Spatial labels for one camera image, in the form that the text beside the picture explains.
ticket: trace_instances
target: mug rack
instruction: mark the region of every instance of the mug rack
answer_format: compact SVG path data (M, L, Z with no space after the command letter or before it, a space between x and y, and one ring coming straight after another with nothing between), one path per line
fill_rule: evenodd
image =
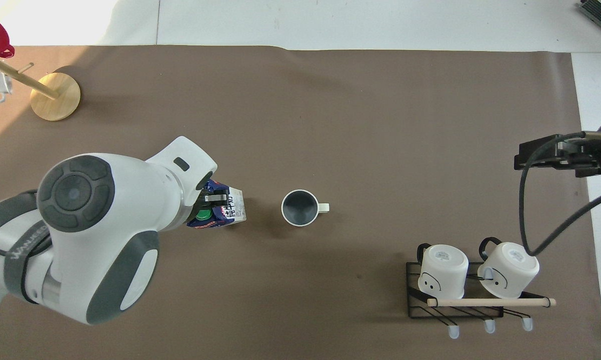
M465 281L465 296L471 298L439 299L419 290L420 264L405 264L407 316L410 319L436 319L447 326L447 334L452 339L460 335L460 327L454 319L479 319L484 322L485 332L496 331L496 319L505 315L520 318L522 328L531 331L534 328L532 317L524 312L507 309L509 306L556 306L556 300L547 296L523 291L515 299L495 298L483 288L478 280L477 270L483 262L470 262Z

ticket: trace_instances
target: red mug handle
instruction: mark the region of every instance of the red mug handle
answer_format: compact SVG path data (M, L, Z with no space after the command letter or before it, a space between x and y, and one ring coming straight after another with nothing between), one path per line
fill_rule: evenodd
M0 57L3 59L11 58L14 56L14 52L16 52L14 47L12 45L8 45L7 48L0 53Z

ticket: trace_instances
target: wooden pole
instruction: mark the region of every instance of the wooden pole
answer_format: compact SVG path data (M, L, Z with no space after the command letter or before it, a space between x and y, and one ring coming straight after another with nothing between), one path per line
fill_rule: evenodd
M451 298L427 299L427 306L555 306L553 298Z
M25 75L24 73L19 73L19 71L17 71L17 69L13 68L12 66L9 66L8 64L4 63L1 60L0 60L0 71L1 71L1 73L9 76L10 78L17 80L17 82L21 82L21 83L27 85L28 87L35 89L36 91L40 92L41 94L47 96L47 98L56 100L60 96L60 94L58 92L41 84L37 80L34 80L33 78Z

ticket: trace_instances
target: brown tablecloth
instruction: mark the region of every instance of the brown tablecloth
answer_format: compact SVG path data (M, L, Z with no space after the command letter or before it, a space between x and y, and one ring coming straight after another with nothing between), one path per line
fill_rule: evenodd
M34 78L72 75L83 98L52 123L14 85L0 105L0 200L67 157L146 159L184 135L243 190L248 220L161 234L147 292L102 325L6 297L0 359L601 359L588 216L538 258L527 290L558 306L522 309L532 332L513 316L491 335L468 319L452 340L406 316L418 244L477 261L485 237L520 242L518 144L580 129L569 54L21 47L8 63L30 61ZM572 171L534 170L528 184L534 244L587 202ZM331 211L285 223L293 189Z

